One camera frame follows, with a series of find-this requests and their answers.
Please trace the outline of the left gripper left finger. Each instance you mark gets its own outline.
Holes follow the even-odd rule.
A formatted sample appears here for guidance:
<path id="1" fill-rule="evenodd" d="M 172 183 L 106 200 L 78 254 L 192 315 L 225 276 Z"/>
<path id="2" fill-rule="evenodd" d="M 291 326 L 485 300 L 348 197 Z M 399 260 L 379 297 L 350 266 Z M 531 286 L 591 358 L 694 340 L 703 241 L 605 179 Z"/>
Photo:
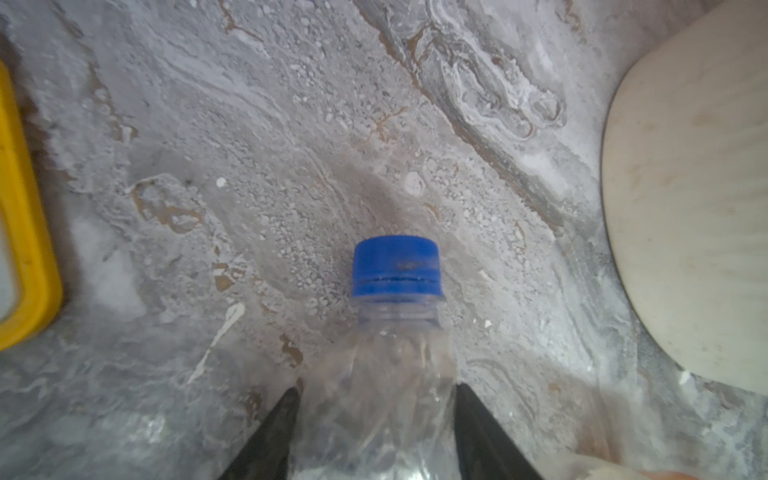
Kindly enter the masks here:
<path id="1" fill-rule="evenodd" d="M 219 480 L 286 480 L 301 393 L 288 388 Z"/>

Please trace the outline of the blue cap crushed water bottle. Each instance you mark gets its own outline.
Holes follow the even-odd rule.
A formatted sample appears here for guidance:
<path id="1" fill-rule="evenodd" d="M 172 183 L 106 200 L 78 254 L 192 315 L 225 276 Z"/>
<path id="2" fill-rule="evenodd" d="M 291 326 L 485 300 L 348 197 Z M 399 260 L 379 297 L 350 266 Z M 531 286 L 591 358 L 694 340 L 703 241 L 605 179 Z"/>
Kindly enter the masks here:
<path id="1" fill-rule="evenodd" d="M 440 325 L 437 244 L 357 244 L 358 320 L 314 367 L 289 450 L 292 479 L 456 479 L 457 366 Z"/>

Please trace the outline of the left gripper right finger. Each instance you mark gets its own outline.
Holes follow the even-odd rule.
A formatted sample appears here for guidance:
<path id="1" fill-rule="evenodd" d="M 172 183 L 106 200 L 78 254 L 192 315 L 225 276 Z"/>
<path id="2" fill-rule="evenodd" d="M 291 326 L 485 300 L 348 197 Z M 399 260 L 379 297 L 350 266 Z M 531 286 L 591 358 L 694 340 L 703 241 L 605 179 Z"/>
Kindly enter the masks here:
<path id="1" fill-rule="evenodd" d="M 462 480 L 542 480 L 466 383 L 456 387 L 454 435 Z"/>

